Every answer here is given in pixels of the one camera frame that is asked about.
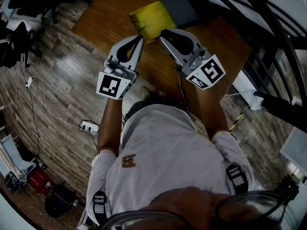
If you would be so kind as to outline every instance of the yellow object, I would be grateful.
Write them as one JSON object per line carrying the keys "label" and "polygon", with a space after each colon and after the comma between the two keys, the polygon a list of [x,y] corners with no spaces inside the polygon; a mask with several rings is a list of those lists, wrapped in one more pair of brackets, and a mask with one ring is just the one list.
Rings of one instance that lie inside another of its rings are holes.
{"label": "yellow object", "polygon": [[163,4],[158,1],[129,14],[135,28],[144,37],[145,43],[158,38],[164,29],[176,28]]}

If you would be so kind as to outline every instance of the wood plank floor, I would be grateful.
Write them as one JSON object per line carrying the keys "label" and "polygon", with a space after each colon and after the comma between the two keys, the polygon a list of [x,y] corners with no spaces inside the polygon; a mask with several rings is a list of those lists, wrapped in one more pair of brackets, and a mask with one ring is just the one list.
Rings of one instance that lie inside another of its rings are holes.
{"label": "wood plank floor", "polygon": [[[41,58],[31,55],[31,67],[23,68],[26,77],[37,75],[46,85],[49,110],[78,125],[82,119],[100,123],[106,98],[95,93],[97,76],[103,69],[108,52],[100,52],[71,32],[87,5],[82,1],[59,6],[59,22],[47,21],[41,38]],[[124,100],[123,112],[138,101],[139,87],[147,84],[139,78]],[[43,85],[37,79],[30,92],[34,101],[36,123],[40,131],[40,155],[49,170],[84,197],[96,152],[91,137],[53,118],[44,107]],[[5,116],[10,127],[33,154],[37,154],[37,135],[33,122],[30,97],[24,87],[19,63],[12,68],[0,68],[0,105],[5,105]],[[245,104],[239,97],[221,102],[229,125]],[[199,131],[204,127],[193,117]],[[291,126],[262,110],[246,110],[233,133],[251,162],[256,178],[267,188],[274,188],[285,174],[279,149],[291,131]]]}

